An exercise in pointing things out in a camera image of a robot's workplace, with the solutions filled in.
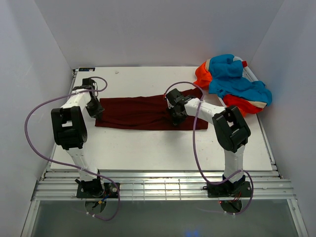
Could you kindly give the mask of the dark red t shirt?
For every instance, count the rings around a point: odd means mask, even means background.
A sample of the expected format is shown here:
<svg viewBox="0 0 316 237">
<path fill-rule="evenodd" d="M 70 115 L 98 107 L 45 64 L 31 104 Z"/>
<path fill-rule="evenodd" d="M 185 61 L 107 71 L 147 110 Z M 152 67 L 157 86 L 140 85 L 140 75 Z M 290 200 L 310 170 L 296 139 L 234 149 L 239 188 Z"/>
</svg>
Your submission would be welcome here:
<svg viewBox="0 0 316 237">
<path fill-rule="evenodd" d="M 192 116 L 177 126 L 172 123 L 163 95 L 101 98 L 100 104 L 105 110 L 102 117 L 96 120 L 96 127 L 146 131 L 191 131 L 193 129 L 194 117 Z"/>
</svg>

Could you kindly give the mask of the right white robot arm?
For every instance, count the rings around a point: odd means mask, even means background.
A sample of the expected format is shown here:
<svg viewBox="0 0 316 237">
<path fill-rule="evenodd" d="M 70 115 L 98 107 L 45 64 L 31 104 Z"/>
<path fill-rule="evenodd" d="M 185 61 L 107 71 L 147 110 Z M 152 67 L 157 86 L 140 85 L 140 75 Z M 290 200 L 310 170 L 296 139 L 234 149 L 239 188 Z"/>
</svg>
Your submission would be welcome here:
<svg viewBox="0 0 316 237">
<path fill-rule="evenodd" d="M 184 96 L 178 89 L 165 95 L 168 112 L 174 125 L 194 117 L 193 130 L 197 120 L 213 125 L 219 145 L 224 149 L 225 169 L 220 182 L 207 181 L 204 187 L 212 197 L 235 196 L 245 183 L 243 154 L 251 135 L 250 129 L 238 107 L 220 107 L 192 95 Z"/>
</svg>

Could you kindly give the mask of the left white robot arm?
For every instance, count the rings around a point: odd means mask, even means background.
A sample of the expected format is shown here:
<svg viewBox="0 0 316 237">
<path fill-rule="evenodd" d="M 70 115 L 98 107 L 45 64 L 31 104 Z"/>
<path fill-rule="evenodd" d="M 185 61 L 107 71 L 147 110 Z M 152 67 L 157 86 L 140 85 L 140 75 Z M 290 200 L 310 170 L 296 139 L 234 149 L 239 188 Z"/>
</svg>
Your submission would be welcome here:
<svg viewBox="0 0 316 237">
<path fill-rule="evenodd" d="M 74 87 L 73 92 L 75 94 L 62 107 L 51 111 L 54 140 L 72 158 L 79 171 L 76 182 L 83 192 L 97 198 L 104 193 L 105 186 L 97 176 L 99 171 L 94 160 L 85 154 L 84 144 L 88 135 L 82 112 L 86 110 L 91 118 L 99 119 L 104 108 L 97 98 L 98 87 L 94 78 L 83 79 L 82 85 Z"/>
</svg>

